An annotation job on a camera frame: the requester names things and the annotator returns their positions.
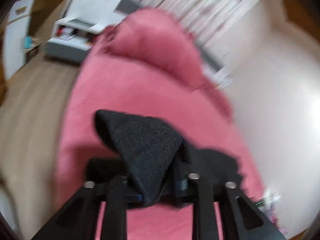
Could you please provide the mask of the black knitted cloth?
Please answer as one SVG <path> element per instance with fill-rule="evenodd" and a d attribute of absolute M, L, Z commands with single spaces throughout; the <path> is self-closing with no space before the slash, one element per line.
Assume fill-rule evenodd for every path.
<path fill-rule="evenodd" d="M 130 176 L 139 185 L 143 205 L 163 202 L 176 207 L 191 203 L 189 187 L 175 191 L 175 168 L 188 166 L 188 174 L 206 178 L 214 192 L 233 181 L 241 185 L 236 160 L 211 148 L 196 148 L 161 119 L 98 110 L 94 116 L 103 143 L 121 156 Z"/>

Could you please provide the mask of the small dark pink pillow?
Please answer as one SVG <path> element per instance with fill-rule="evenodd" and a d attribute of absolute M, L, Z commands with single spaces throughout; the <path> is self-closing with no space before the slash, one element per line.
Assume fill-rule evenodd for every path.
<path fill-rule="evenodd" d="M 233 122 L 233 108 L 225 94 L 218 89 L 215 83 L 212 83 L 210 80 L 204 78 L 200 90 L 206 94 L 206 97 L 226 120 Z"/>

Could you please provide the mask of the pink velvet bed cover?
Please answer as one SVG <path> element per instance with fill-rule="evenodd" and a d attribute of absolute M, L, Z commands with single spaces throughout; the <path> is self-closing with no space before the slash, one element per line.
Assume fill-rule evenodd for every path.
<path fill-rule="evenodd" d="M 94 129 L 93 115 L 99 109 L 163 119 L 193 145 L 235 158 L 245 194 L 253 200 L 263 196 L 262 179 L 234 122 L 200 88 L 191 89 L 142 62 L 92 56 L 81 67 L 63 120 L 55 168 L 57 206 L 80 187 L 91 157 L 112 155 Z"/>

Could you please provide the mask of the white grey nightstand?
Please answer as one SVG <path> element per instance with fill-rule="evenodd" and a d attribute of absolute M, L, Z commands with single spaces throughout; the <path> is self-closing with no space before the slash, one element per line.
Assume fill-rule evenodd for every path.
<path fill-rule="evenodd" d="M 80 64 L 106 25 L 92 24 L 79 18 L 65 17 L 54 23 L 51 38 L 46 42 L 50 58 Z"/>

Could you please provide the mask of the wooden white cabinet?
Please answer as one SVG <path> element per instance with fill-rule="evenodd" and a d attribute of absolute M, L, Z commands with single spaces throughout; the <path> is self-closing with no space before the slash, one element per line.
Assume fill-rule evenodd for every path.
<path fill-rule="evenodd" d="M 4 77 L 11 79 L 52 32 L 66 0 L 17 0 L 4 22 L 2 62 Z"/>

